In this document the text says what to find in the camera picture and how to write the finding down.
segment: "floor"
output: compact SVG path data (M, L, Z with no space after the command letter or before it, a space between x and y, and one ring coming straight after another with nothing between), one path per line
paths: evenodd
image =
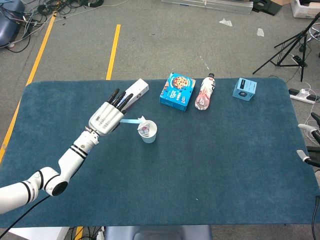
M105 0L104 4L121 2ZM79 8L77 13L85 10ZM233 26L219 23L223 18L231 20ZM271 16L262 12L243 15L214 11L160 0L129 0L119 6L100 7L55 22L33 81L106 79L117 24L121 28L112 80L166 79L170 72L194 78L204 78L211 72L217 78L252 77L252 72L276 52L273 48L276 44L299 33L309 22L309 19L293 18L290 5L285 5L277 15ZM0 49L1 142L23 93L46 28L37 32L31 38L29 47L21 53ZM258 28L263 29L264 37L257 36ZM17 44L16 50L24 44ZM306 60L308 67L304 81L320 93L320 44L312 41L309 46L312 51ZM299 51L296 49L292 53L295 55ZM293 62L288 58L286 63ZM269 63L254 76L278 76L288 81L288 88L307 88L305 82L300 82L299 72L293 77L295 72L296 68L278 68ZM312 105L297 101L292 103L298 121L304 123ZM313 111L319 110L316 104ZM313 145L306 137L305 142ZM309 225L213 225L212 231L214 240L312 238ZM4 240L20 239L12 234L4 237Z

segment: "blue table mat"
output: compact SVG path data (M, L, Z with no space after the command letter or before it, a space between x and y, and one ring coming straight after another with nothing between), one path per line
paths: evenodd
M159 103L165 80L127 112L157 124L153 144L136 124L100 137L66 191L50 197L16 227L202 224L309 224L318 184L285 83L257 82L250 101L232 97L235 78L216 79L208 110ZM134 81L35 82L24 90L3 163L0 187L28 179L58 160L116 88ZM40 192L38 200L47 194ZM0 215L8 227L33 203Z

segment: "plastic bottle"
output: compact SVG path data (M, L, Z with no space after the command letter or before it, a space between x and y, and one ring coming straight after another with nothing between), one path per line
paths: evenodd
M195 107L199 110L206 110L209 107L210 97L216 86L214 77L213 73L209 73L209 76L203 79L201 83L199 95L194 103Z

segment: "paper cup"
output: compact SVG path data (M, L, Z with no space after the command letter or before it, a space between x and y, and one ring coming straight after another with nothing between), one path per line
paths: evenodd
M143 136L141 133L138 131L139 135L141 136L142 140L147 143L147 144L152 144L156 140L156 135L157 135L157 125L155 124L154 121L151 120L146 120L143 123L140 123L138 126L138 129L142 127L142 124L150 124L150 129L149 129L149 136Z

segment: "blue box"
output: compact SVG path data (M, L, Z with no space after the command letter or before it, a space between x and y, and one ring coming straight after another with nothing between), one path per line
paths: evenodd
M185 111L196 80L172 72L160 94L160 103Z
M256 93L257 83L248 79L239 78L233 91L233 97L249 101Z

